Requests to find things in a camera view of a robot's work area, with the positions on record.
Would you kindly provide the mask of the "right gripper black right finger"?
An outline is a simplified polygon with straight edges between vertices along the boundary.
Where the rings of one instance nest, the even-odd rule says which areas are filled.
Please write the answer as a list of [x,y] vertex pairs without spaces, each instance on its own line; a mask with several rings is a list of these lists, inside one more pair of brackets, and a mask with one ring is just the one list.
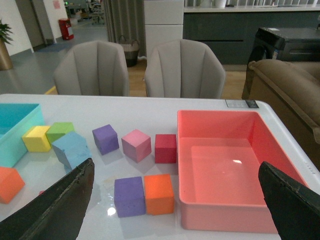
[[258,170],[264,201],[282,240],[320,238],[320,195],[264,161]]

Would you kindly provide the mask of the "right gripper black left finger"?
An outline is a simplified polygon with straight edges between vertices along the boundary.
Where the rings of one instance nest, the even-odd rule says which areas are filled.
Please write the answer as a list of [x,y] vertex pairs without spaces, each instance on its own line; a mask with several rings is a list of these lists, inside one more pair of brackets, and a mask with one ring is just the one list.
[[1,221],[2,240],[75,240],[91,199],[95,164],[88,158]]

